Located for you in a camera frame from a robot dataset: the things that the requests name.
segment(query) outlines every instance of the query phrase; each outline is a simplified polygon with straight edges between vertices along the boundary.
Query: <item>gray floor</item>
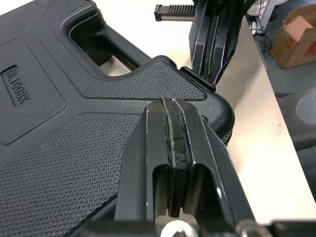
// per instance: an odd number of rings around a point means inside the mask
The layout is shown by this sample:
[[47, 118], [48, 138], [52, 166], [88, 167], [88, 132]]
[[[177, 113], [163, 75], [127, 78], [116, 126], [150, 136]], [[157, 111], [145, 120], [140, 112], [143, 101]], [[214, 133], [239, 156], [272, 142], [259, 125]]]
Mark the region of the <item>gray floor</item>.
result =
[[[267, 25], [267, 36], [273, 42], [282, 26], [283, 19], [291, 10], [315, 3], [316, 0], [289, 0], [288, 2], [280, 5], [275, 10], [277, 19], [273, 22], [269, 22]], [[262, 47], [262, 37], [255, 37], [255, 39]], [[265, 55], [265, 62], [267, 65], [267, 73], [274, 92], [292, 93], [311, 86], [316, 86], [316, 63], [305, 64], [283, 70], [276, 64], [269, 54]], [[316, 198], [316, 148], [313, 147], [311, 149], [299, 151], [298, 157], [314, 198]]]

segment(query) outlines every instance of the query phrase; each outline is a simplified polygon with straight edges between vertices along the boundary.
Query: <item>dotted texture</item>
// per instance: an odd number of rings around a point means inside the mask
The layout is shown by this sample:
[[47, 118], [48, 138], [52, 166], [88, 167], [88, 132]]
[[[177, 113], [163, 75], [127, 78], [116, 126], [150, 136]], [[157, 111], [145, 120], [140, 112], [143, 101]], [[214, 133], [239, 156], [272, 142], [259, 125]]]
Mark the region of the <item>dotted texture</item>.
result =
[[0, 168], [0, 236], [64, 236], [113, 200], [140, 115], [88, 113]]
[[35, 0], [0, 17], [0, 46], [24, 35], [49, 0]]
[[155, 99], [160, 95], [186, 100], [203, 100], [205, 94], [182, 77], [175, 69], [158, 61], [134, 76], [121, 80], [95, 79], [53, 32], [58, 20], [78, 9], [84, 0], [62, 0], [43, 19], [38, 35], [53, 58], [85, 98]]

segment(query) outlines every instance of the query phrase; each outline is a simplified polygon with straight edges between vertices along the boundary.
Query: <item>cable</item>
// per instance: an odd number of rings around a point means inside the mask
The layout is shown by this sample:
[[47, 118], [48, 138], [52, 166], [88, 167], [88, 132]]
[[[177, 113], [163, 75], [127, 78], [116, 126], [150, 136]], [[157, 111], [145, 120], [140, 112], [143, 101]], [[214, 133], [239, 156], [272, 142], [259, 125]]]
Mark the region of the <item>cable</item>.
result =
[[[261, 30], [261, 29], [252, 29], [252, 30], [261, 31], [262, 33], [264, 33], [264, 31]], [[269, 41], [269, 47], [268, 47], [267, 50], [262, 51], [262, 54], [266, 54], [267, 52], [269, 52], [269, 50], [270, 50], [271, 47], [272, 47], [272, 41], [271, 41], [271, 39], [270, 39], [267, 35], [266, 35], [266, 39], [268, 39], [268, 41]]]
[[264, 40], [264, 47], [262, 50], [263, 54], [266, 54], [267, 52], [270, 51], [271, 47], [272, 47], [272, 41], [271, 39], [267, 36], [266, 32], [263, 30], [262, 24], [261, 24], [261, 19], [260, 19], [260, 12], [261, 12], [261, 6], [262, 6], [262, 0], [260, 0], [260, 6], [259, 6], [259, 15], [258, 15], [258, 21], [259, 21], [259, 25], [261, 29], [253, 29], [252, 25], [251, 25], [251, 30], [256, 30], [256, 31], [261, 31], [263, 34], [263, 40]]
[[[258, 15], [258, 19], [259, 19], [259, 24], [260, 24], [260, 27], [261, 27], [261, 31], [263, 33], [263, 36], [264, 36], [264, 50], [263, 50], [263, 54], [266, 54], [267, 52], [270, 51], [271, 47], [272, 47], [272, 42], [271, 42], [271, 39], [267, 36], [266, 32], [263, 30], [263, 27], [261, 25], [261, 19], [260, 19], [260, 12], [261, 12], [261, 5], [262, 5], [262, 0], [260, 0], [260, 6], [259, 6], [259, 15]], [[270, 46], [268, 47], [268, 49], [266, 49], [266, 40], [269, 40], [270, 42]]]

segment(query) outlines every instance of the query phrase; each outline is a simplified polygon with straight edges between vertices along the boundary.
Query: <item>white table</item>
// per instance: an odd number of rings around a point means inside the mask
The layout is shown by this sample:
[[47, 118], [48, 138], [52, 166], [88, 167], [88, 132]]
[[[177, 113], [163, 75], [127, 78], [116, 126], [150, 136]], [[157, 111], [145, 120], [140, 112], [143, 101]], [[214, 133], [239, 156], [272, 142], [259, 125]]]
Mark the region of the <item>white table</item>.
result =
[[[178, 67], [190, 66], [191, 23], [156, 22], [154, 8], [156, 3], [191, 4], [191, 0], [94, 1], [107, 23], [146, 54], [166, 55]], [[3, 1], [0, 14], [27, 2]], [[127, 73], [116, 61], [103, 69], [111, 69], [110, 75]], [[256, 220], [316, 219], [316, 204], [246, 22], [217, 92], [235, 111], [228, 150]]]

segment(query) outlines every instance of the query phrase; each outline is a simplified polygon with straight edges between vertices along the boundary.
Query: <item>clamp jaw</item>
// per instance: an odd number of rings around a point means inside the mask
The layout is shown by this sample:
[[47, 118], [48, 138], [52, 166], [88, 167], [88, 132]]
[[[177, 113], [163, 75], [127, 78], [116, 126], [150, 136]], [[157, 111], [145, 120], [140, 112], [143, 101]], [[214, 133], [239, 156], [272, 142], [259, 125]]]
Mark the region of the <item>clamp jaw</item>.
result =
[[157, 5], [156, 21], [193, 21], [192, 69], [213, 85], [235, 53], [241, 21], [255, 0], [193, 0], [193, 5]]

